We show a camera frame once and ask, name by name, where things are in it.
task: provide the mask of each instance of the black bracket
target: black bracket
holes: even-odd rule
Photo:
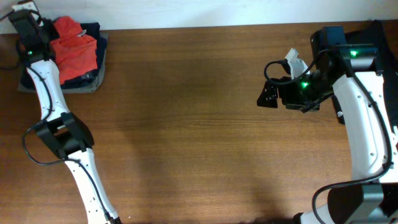
[[[45,122],[35,129],[38,137],[59,158],[94,145],[88,127],[73,113],[62,113],[61,117]]]
[[[269,108],[278,108],[278,88],[274,85],[266,82],[260,97],[257,99],[257,106],[269,107]]]
[[[33,18],[32,13],[39,15],[38,21]],[[40,60],[55,58],[50,48],[50,36],[39,26],[38,22],[41,22],[41,17],[38,12],[23,9],[13,12],[8,18],[19,34],[17,51],[20,54],[21,62],[26,67]]]

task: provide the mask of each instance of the green led light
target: green led light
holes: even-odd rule
[[[301,86],[302,86],[303,88],[307,87],[308,85],[309,85],[309,83],[306,83],[306,82],[301,83]]]
[[[351,56],[356,57],[357,54],[358,54],[357,51],[355,51],[355,50],[352,50],[352,51],[351,51]]]

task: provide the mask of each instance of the white wall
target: white wall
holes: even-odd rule
[[[17,1],[0,0],[0,12]],[[69,15],[102,29],[235,26],[398,19],[398,0],[36,0],[51,19]],[[9,21],[0,33],[14,32]]]

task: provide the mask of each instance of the power cord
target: power cord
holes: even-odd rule
[[[12,13],[14,13],[14,10],[12,10],[11,12],[8,12],[4,16],[2,16],[2,18],[0,18],[0,22],[3,21],[5,18],[9,17]]]
[[[49,100],[50,100],[50,108],[49,108],[49,112],[47,113],[47,115],[46,115],[42,120],[40,120],[38,123],[36,123],[36,124],[34,124],[33,126],[31,126],[30,128],[28,128],[28,129],[23,133],[23,135],[22,135],[22,137],[21,137],[21,140],[22,140],[22,147],[23,147],[25,153],[27,154],[27,157],[28,157],[31,161],[33,161],[34,163],[36,163],[37,165],[40,165],[40,166],[52,166],[52,165],[61,164],[61,163],[64,163],[64,162],[74,162],[74,163],[78,164],[79,167],[82,168],[83,171],[86,173],[86,175],[87,175],[87,177],[89,178],[91,184],[93,185],[94,190],[95,190],[95,193],[96,193],[96,195],[97,195],[97,197],[98,197],[98,200],[99,200],[99,203],[100,203],[100,205],[101,205],[101,208],[102,208],[102,210],[104,211],[104,215],[105,215],[106,220],[111,220],[111,216],[110,216],[109,212],[107,211],[107,209],[106,209],[105,206],[104,206],[104,203],[103,203],[103,201],[102,201],[102,199],[101,199],[100,192],[98,191],[98,188],[97,188],[97,186],[96,186],[96,184],[95,184],[95,182],[94,182],[94,179],[93,179],[92,176],[88,173],[88,171],[86,170],[86,168],[81,164],[80,160],[76,160],[76,159],[60,159],[60,160],[53,161],[53,162],[39,162],[39,161],[37,161],[36,159],[34,159],[34,158],[32,157],[32,155],[29,153],[29,151],[27,150],[26,140],[25,140],[26,136],[27,136],[30,132],[32,132],[34,129],[36,129],[36,128],[38,128],[39,126],[43,125],[43,124],[45,123],[45,121],[47,120],[47,118],[49,118],[49,116],[51,115],[51,113],[52,113],[52,111],[53,111],[53,104],[52,104],[52,98],[51,98],[50,90],[49,90],[49,88],[48,88],[46,82],[44,81],[44,78],[43,78],[41,75],[39,75],[39,73],[36,72],[36,70],[34,70],[32,67],[27,67],[27,69],[29,69],[30,71],[32,71],[33,73],[35,73],[35,75],[36,75],[36,76],[39,78],[39,80],[43,83],[44,88],[45,88],[45,91],[47,92],[47,95],[48,95]]]
[[[273,84],[273,85],[276,85],[276,86],[289,85],[289,84],[295,83],[295,82],[299,81],[303,76],[305,76],[305,75],[311,70],[311,68],[320,60],[320,58],[321,58],[324,54],[326,54],[326,53],[328,53],[328,52],[332,52],[332,50],[330,50],[330,49],[321,50],[321,51],[318,53],[318,55],[317,55],[317,57],[315,58],[315,60],[313,60],[313,61],[311,62],[310,66],[308,66],[308,68],[307,68],[301,75],[299,75],[298,77],[296,77],[296,78],[294,78],[294,79],[292,79],[292,80],[289,80],[289,81],[286,81],[286,82],[278,82],[278,81],[275,81],[275,80],[272,80],[271,78],[269,78],[269,77],[268,77],[268,74],[267,74],[267,70],[268,70],[268,67],[269,67],[270,65],[273,65],[273,64],[278,63],[278,64],[281,64],[283,67],[285,67],[286,65],[289,66],[289,64],[287,64],[287,60],[286,60],[286,59],[278,60],[278,61],[273,61],[273,62],[269,62],[269,63],[266,65],[265,69],[264,69],[264,76],[265,76],[265,78],[267,79],[267,81],[268,81],[270,84]]]

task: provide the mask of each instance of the white plastic part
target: white plastic part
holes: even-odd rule
[[[299,56],[297,50],[291,49],[285,57],[287,63],[290,65],[292,79],[300,76],[308,68],[307,64],[302,59],[297,58],[297,56]]]
[[[116,219],[118,217],[118,213],[115,211],[111,202],[108,199],[108,196],[105,193],[104,187],[102,186],[101,179],[97,173],[94,161],[94,152],[92,149],[87,148],[85,152],[77,151],[73,154],[70,154],[69,159],[80,160],[80,163],[85,167],[88,173],[93,178],[95,185],[97,186],[99,195],[104,204],[104,207],[109,212],[110,216]],[[77,187],[79,188],[79,192],[81,198],[83,199],[83,203],[86,208],[88,224],[103,224],[107,223],[105,219],[105,212],[101,207],[100,201],[98,200],[98,196],[95,192],[95,189],[84,172],[84,170],[75,162],[65,162],[70,171],[75,178]]]
[[[391,131],[387,117],[383,97],[383,77],[377,76],[375,72],[357,72],[356,75],[377,103],[389,130],[392,161],[398,164],[395,149],[398,140]],[[387,157],[386,142],[376,113],[353,78],[343,75],[333,85],[333,91],[344,114],[351,148],[353,180],[375,176],[382,171],[382,165],[386,163]],[[379,181],[380,183],[398,182],[398,169],[393,165]]]
[[[61,116],[61,113],[68,113],[69,109],[62,94],[59,78],[60,72],[57,65],[52,60],[41,60],[33,63],[31,67],[44,79],[44,82],[47,84],[47,87],[49,88],[51,94],[53,111],[51,115],[47,118],[47,121],[59,118]],[[35,83],[43,119],[49,113],[49,95],[47,94],[44,84],[40,81],[40,78],[29,68],[27,68],[27,72],[32,77],[33,82]]]
[[[329,208],[328,205],[322,205],[321,207],[317,208],[317,212],[319,217],[326,223],[326,224],[334,224],[334,221],[331,219],[330,214],[329,214]],[[301,215],[300,217],[301,223],[302,224],[318,224],[320,223],[315,215],[313,214],[313,211],[311,212],[306,212]]]
[[[39,9],[37,8],[37,6],[35,4],[35,2],[33,2],[33,1],[27,1],[27,2],[23,2],[22,4],[13,5],[12,9],[15,10],[15,11],[20,11],[20,10],[23,10],[23,9],[27,9],[27,10],[33,10],[33,11],[36,11],[37,13],[40,13]],[[33,18],[35,20],[37,20],[39,18],[39,16],[37,14],[34,14],[34,13],[31,13],[31,14],[32,14],[32,16],[33,16]],[[44,25],[43,21],[40,22],[39,25],[40,26]]]

